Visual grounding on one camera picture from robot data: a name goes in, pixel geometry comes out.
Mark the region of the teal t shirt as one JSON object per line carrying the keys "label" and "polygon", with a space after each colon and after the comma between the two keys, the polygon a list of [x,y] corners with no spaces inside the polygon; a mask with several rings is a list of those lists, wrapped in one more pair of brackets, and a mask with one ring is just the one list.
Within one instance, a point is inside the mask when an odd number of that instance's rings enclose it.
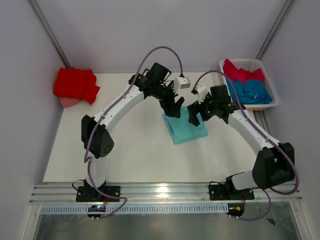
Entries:
{"label": "teal t shirt", "polygon": [[180,109],[180,118],[162,115],[170,137],[175,145],[197,140],[208,136],[208,130],[203,121],[198,126],[189,123],[187,106]]}

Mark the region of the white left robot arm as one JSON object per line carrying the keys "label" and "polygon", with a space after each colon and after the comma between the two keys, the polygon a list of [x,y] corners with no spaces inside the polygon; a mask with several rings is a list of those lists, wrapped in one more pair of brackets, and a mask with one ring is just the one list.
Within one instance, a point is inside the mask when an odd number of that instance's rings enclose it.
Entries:
{"label": "white left robot arm", "polygon": [[115,145],[111,132],[133,107],[147,97],[153,97],[159,101],[165,115],[180,118],[185,99],[176,97],[179,90],[189,88],[191,83],[183,74],[168,80],[171,73],[163,65],[154,63],[151,69],[134,74],[122,93],[105,109],[95,116],[85,115],[82,118],[81,140],[85,148],[84,162],[89,167],[89,173],[77,193],[83,201],[99,201],[104,197],[106,179],[102,168],[106,156]]}

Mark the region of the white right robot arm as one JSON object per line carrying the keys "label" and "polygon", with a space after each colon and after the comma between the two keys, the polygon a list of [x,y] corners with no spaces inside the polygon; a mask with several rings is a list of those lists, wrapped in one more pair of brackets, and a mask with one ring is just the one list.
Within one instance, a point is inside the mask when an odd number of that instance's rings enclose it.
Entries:
{"label": "white right robot arm", "polygon": [[189,123],[199,126],[201,121],[217,117],[235,129],[256,155],[252,170],[226,178],[224,193],[228,198],[237,198],[242,190],[272,189],[298,179],[293,146],[279,142],[257,125],[244,106],[232,101],[226,85],[207,88],[198,84],[191,92],[198,99],[187,107]]}

